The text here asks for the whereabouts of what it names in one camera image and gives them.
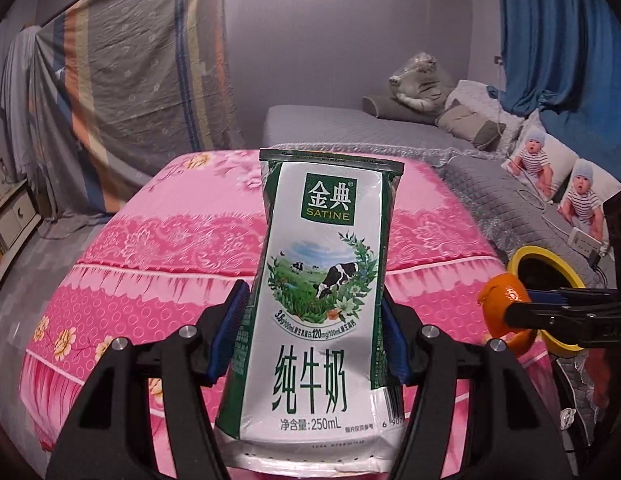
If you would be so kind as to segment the striped hanging sheet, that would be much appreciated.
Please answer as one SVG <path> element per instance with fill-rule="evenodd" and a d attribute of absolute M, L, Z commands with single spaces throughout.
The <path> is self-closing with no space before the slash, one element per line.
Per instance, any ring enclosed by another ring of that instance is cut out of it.
<path fill-rule="evenodd" d="M 174 158 L 244 145 L 225 0 L 77 0 L 12 40 L 0 115 L 48 217 L 115 214 Z"/>

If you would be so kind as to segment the baby print pillow far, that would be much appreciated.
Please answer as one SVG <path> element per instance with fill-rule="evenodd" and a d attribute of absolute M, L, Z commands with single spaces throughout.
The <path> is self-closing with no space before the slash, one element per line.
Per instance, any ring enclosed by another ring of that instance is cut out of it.
<path fill-rule="evenodd" d="M 551 200 L 576 161 L 576 152 L 533 124 L 524 128 L 519 144 L 501 167 L 544 200 Z"/>

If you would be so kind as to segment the green white milk carton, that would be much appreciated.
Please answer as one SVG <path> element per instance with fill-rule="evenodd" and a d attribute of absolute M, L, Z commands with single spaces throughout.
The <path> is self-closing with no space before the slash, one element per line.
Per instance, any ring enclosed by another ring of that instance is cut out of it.
<path fill-rule="evenodd" d="M 265 150 L 267 232 L 215 432 L 227 466 L 329 478 L 391 468 L 404 403 L 381 301 L 391 159 Z"/>

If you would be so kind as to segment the baby print pillow near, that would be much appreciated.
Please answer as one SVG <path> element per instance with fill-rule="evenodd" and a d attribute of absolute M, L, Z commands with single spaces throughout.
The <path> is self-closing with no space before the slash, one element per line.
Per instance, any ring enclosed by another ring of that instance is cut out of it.
<path fill-rule="evenodd" d="M 571 171 L 569 183 L 558 212 L 571 226 L 587 233 L 600 243 L 608 240 L 603 204 L 621 191 L 621 182 L 589 160 L 579 158 Z"/>

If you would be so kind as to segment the white drawer cabinet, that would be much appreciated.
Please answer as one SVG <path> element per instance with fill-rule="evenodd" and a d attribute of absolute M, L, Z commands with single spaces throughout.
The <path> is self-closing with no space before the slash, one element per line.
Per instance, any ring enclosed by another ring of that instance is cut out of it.
<path fill-rule="evenodd" d="M 0 287 L 41 221 L 26 180 L 0 198 Z"/>

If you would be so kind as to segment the grey quilted sofa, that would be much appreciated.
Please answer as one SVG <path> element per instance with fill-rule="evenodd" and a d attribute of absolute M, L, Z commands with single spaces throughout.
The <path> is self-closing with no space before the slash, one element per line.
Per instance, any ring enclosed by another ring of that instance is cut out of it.
<path fill-rule="evenodd" d="M 522 246 L 539 246 L 565 260 L 586 286 L 615 285 L 612 260 L 604 258 L 597 270 L 591 269 L 587 259 L 568 245 L 571 228 L 556 208 L 501 168 L 498 154 L 478 151 L 437 127 L 390 122 L 360 110 L 278 105 L 266 114 L 262 145 L 343 148 L 425 162 L 470 211 L 501 260 Z"/>

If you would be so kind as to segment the baby print pillow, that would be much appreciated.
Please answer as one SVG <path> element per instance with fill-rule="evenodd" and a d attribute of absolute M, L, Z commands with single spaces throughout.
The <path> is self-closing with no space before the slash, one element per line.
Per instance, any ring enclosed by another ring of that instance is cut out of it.
<path fill-rule="evenodd" d="M 533 124 L 524 128 L 519 144 L 501 167 L 544 200 L 551 200 L 576 161 L 576 152 Z"/>
<path fill-rule="evenodd" d="M 589 160 L 579 158 L 571 171 L 569 183 L 558 212 L 571 226 L 587 233 L 600 243 L 608 240 L 603 204 L 621 191 L 621 182 Z"/>

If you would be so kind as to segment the yellow rimmed trash bin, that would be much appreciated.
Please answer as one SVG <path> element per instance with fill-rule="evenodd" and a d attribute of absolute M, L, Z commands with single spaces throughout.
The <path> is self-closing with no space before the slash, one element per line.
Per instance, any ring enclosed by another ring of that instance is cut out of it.
<path fill-rule="evenodd" d="M 565 260 L 539 246 L 520 247 L 510 258 L 507 271 L 527 289 L 585 288 L 582 279 Z"/>

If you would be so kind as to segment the blue curtain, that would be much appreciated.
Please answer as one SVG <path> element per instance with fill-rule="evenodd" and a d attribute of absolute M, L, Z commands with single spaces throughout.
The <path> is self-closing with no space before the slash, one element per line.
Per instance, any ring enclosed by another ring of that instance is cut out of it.
<path fill-rule="evenodd" d="M 499 0 L 506 90 L 518 116 L 621 181 L 621 24 L 606 0 Z"/>

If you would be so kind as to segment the pink floral table cover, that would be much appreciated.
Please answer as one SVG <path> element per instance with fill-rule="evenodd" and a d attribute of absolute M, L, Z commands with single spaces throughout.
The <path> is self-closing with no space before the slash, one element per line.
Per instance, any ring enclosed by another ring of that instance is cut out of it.
<path fill-rule="evenodd" d="M 253 278 L 266 222 L 252 151 L 170 162 L 104 228 L 53 294 L 27 347 L 20 395 L 44 448 L 111 340 L 161 339 Z M 486 336 L 475 297 L 501 270 L 433 169 L 407 160 L 391 229 L 394 298 L 458 339 Z"/>

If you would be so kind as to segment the grey brown small cushion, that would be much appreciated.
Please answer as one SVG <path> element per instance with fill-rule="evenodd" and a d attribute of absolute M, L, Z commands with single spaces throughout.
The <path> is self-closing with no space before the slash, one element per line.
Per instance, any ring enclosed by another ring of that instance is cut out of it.
<path fill-rule="evenodd" d="M 470 110 L 458 100 L 454 100 L 451 106 L 437 117 L 435 125 L 457 139 L 470 142 L 480 151 L 495 150 L 506 130 L 506 125 L 502 122 L 496 122 Z"/>

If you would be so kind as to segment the orange peel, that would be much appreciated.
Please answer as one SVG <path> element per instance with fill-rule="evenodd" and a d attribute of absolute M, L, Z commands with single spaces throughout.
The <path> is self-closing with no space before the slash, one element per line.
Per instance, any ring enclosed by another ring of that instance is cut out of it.
<path fill-rule="evenodd" d="M 531 298 L 519 278 L 508 272 L 488 280 L 478 294 L 478 304 L 489 335 L 502 339 L 519 358 L 531 350 L 537 330 L 513 328 L 507 324 L 506 311 L 514 302 L 531 302 Z"/>

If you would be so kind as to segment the white power strip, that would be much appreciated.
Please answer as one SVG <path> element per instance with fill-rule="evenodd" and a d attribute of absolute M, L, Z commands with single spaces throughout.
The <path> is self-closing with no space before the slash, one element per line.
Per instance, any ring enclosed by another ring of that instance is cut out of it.
<path fill-rule="evenodd" d="M 591 237 L 584 231 L 573 228 L 568 237 L 568 245 L 575 250 L 578 254 L 588 259 L 593 252 L 601 255 L 601 248 L 603 243 Z"/>

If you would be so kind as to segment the grey bolster pillow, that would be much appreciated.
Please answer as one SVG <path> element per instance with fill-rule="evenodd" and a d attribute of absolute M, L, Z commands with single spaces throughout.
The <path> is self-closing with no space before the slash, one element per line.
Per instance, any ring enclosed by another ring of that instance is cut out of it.
<path fill-rule="evenodd" d="M 435 125 L 437 116 L 416 112 L 389 96 L 364 96 L 361 100 L 364 113 L 377 119 L 392 122 L 412 122 L 413 124 Z"/>

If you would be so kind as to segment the white quilted cushion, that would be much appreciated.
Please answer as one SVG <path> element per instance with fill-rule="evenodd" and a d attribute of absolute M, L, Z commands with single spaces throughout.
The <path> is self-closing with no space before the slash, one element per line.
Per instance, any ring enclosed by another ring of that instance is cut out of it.
<path fill-rule="evenodd" d="M 497 144 L 496 151 L 501 155 L 510 155 L 512 153 L 519 140 L 524 118 L 506 112 L 501 107 L 501 102 L 489 95 L 489 86 L 487 84 L 474 80 L 460 79 L 457 86 L 448 94 L 445 106 L 449 108 L 455 101 L 467 106 L 472 112 L 479 113 L 483 117 L 493 120 L 493 122 L 504 124 L 505 130 Z"/>

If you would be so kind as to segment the wrapped plush cat toy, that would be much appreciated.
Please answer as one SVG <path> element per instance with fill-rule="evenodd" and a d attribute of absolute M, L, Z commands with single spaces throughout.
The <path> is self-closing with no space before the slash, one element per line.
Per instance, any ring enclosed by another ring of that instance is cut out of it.
<path fill-rule="evenodd" d="M 392 96 L 415 112 L 437 115 L 454 88 L 453 78 L 427 52 L 412 56 L 389 78 Z"/>

